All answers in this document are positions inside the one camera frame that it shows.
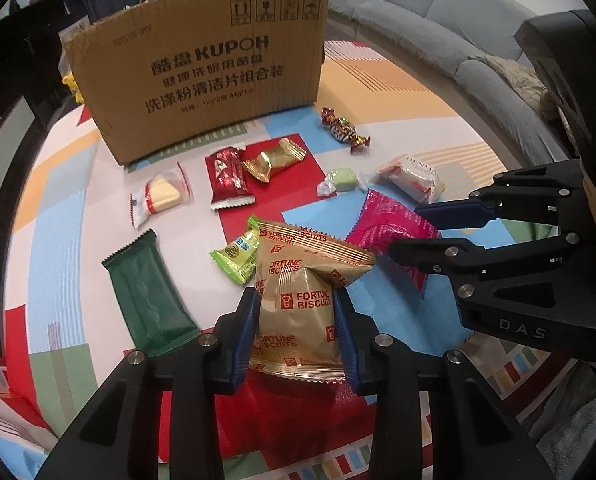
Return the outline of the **green wrapped candy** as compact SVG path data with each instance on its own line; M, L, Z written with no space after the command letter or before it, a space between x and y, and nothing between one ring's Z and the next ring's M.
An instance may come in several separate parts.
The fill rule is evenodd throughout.
M325 179L316 185L315 192L319 197L328 197L336 193L346 193L358 188L366 192L373 182L372 174L356 174L351 168L338 168L329 170Z

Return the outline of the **brown cardboard box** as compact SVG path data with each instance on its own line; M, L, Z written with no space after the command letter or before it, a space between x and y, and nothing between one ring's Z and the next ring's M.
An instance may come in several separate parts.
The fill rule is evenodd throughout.
M66 42L120 165L247 119L314 103L328 0L147 0Z

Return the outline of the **light green small packet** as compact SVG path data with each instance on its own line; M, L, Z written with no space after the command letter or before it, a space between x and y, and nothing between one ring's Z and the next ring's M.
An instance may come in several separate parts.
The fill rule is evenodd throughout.
M259 243L259 219L250 216L246 232L222 249L209 252L209 256L234 283L246 285L255 274Z

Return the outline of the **dark green snack bar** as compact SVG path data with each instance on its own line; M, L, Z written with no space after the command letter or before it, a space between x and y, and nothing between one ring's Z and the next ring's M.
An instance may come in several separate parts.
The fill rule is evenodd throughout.
M102 261L134 348L163 356L200 335L188 314L158 248L147 230Z

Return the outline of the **magenta snack packet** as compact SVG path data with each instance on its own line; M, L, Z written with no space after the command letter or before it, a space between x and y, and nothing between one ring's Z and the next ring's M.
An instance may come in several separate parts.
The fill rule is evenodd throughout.
M412 209L376 190L369 190L345 241L368 250L377 258L383 274L408 292L424 296L428 275L415 266L403 266L389 256L389 247L396 240L435 240L440 232Z

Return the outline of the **beige blanket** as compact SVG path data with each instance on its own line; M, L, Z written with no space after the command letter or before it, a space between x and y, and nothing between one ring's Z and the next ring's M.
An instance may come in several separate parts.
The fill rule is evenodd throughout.
M534 68L523 66L514 60L507 60L507 58L489 54L470 55L469 58L470 60L479 61L494 70L518 94L519 98L546 122L558 117L557 104L549 94L545 84L537 77Z

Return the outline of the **gold fortune biscuits packet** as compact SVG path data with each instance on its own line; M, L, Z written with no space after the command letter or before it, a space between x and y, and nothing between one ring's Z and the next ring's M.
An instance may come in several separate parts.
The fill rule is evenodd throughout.
M375 266L368 250L303 226L258 222L259 327L249 367L304 382L343 382L334 291Z

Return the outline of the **gold small snack packet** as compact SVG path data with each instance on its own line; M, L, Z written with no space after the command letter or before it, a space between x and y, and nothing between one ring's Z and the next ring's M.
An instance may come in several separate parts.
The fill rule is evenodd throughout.
M243 161L251 177L262 183L269 183L275 174L307 157L307 151L288 138L281 138L273 148L260 152L255 158Z

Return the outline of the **brown striped wrapped candy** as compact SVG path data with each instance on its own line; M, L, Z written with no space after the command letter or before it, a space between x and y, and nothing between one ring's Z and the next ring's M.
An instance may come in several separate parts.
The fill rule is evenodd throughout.
M322 125L336 141L348 145L351 153L371 146L371 138L369 136L362 136L358 133L352 122L345 117L338 117L332 108L322 108L321 121Z

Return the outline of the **grey curved sofa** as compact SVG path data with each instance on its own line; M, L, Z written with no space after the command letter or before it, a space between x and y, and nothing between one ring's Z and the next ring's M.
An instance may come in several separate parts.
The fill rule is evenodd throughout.
M546 88L529 98L511 79L536 81L514 39L533 15L514 0L329 0L327 34L411 70L503 159L540 165L576 153Z

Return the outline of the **clear packet yellow cake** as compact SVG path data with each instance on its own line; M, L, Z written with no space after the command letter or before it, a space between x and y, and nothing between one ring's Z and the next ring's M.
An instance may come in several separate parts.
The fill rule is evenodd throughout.
M183 166L177 162L168 170L159 171L129 195L131 226L139 229L150 217L161 214L193 198L193 190Z

